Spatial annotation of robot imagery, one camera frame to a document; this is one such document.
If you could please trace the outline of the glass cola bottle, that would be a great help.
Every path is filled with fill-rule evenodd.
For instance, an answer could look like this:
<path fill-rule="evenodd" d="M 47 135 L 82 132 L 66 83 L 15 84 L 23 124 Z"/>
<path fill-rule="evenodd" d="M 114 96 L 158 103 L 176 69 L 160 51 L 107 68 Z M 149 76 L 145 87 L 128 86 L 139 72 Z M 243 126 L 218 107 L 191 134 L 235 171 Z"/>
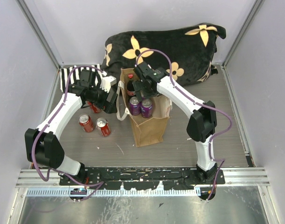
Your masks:
<path fill-rule="evenodd" d="M 134 78 L 134 74 L 130 73 L 128 74 L 128 83 L 126 86 L 126 92 L 129 98 L 136 96 L 136 92 L 133 86 L 133 78 Z"/>

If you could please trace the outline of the purple grape can front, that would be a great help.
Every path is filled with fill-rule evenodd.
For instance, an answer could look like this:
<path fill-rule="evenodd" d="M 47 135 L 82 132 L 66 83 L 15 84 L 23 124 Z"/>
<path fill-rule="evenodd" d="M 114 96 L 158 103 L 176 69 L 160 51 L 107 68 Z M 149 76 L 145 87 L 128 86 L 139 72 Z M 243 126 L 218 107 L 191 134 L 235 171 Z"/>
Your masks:
<path fill-rule="evenodd" d="M 153 114 L 153 103 L 150 99 L 144 99 L 141 102 L 141 116 L 143 118 L 150 118 Z"/>

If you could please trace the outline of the purple grape can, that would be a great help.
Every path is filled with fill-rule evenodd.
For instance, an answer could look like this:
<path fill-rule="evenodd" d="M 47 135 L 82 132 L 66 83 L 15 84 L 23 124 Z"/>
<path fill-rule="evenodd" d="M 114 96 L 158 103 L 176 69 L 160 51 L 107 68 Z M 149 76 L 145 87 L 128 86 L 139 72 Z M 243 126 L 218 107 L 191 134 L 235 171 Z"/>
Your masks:
<path fill-rule="evenodd" d="M 138 116 L 140 115 L 140 102 L 137 97 L 133 96 L 129 100 L 129 110 L 131 115 Z"/>
<path fill-rule="evenodd" d="M 143 91 L 140 91 L 140 94 L 141 94 L 141 97 L 142 97 L 143 99 L 145 99 L 145 96 L 144 96 Z"/>
<path fill-rule="evenodd" d="M 150 99 L 144 99 L 141 102 L 141 116 L 143 118 L 150 118 L 153 114 L 153 103 Z"/>

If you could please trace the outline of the brown jute canvas bag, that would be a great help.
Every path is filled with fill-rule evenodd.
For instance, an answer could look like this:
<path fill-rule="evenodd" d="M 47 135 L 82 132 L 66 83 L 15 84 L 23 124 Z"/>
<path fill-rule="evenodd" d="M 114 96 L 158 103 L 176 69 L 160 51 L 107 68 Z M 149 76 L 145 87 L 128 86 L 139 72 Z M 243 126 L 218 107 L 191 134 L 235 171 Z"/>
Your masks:
<path fill-rule="evenodd" d="M 143 118 L 142 115 L 134 116 L 130 113 L 129 97 L 126 92 L 128 75 L 133 74 L 133 79 L 138 80 L 132 68 L 121 69 L 118 82 L 117 94 L 122 96 L 125 109 L 117 112 L 117 119 L 123 121 L 127 116 L 130 117 L 132 133 L 137 147 L 149 146 L 163 141 L 169 114 L 172 110 L 172 101 L 164 95 L 153 97 L 153 114 L 150 118 Z"/>

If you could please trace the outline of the purple grape can back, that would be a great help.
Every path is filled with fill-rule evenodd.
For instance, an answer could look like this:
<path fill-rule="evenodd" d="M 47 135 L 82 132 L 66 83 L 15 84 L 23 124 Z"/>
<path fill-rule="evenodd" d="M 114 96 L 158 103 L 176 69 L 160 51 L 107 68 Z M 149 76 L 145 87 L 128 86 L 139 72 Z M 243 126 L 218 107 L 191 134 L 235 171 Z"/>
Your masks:
<path fill-rule="evenodd" d="M 143 99 L 145 99 L 145 96 L 144 96 L 143 91 L 140 91 L 140 94 L 141 94 L 141 97 L 142 97 Z"/>

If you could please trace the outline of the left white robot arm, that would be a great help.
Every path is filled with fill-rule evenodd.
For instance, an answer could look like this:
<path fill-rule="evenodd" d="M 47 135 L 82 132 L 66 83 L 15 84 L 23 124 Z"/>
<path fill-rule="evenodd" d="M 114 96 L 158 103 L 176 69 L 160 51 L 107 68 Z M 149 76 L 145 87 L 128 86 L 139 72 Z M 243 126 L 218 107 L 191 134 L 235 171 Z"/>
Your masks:
<path fill-rule="evenodd" d="M 43 181 L 47 182 L 49 175 L 42 174 L 40 165 L 66 175 L 76 185 L 84 184 L 85 165 L 68 157 L 59 139 L 72 116 L 86 102 L 105 113 L 116 113 L 118 95 L 112 88 L 116 82 L 115 77 L 96 67 L 74 67 L 65 81 L 62 98 L 51 114 L 37 128 L 25 132 L 27 160 L 33 163 Z"/>

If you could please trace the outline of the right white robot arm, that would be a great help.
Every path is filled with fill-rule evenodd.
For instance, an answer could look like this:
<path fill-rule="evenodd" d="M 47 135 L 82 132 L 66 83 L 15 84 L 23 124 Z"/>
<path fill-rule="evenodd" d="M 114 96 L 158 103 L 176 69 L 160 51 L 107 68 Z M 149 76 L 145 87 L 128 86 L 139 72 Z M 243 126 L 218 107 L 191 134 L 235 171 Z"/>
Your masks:
<path fill-rule="evenodd" d="M 133 82 L 136 96 L 154 98 L 163 95 L 175 103 L 189 118 L 186 128 L 189 137 L 195 141 L 197 151 L 196 177 L 204 184 L 214 179 L 217 163 L 213 158 L 213 146 L 209 142 L 217 125 L 215 105 L 204 102 L 180 86 L 163 68 L 153 69 L 143 62 L 134 67 L 138 81 Z"/>

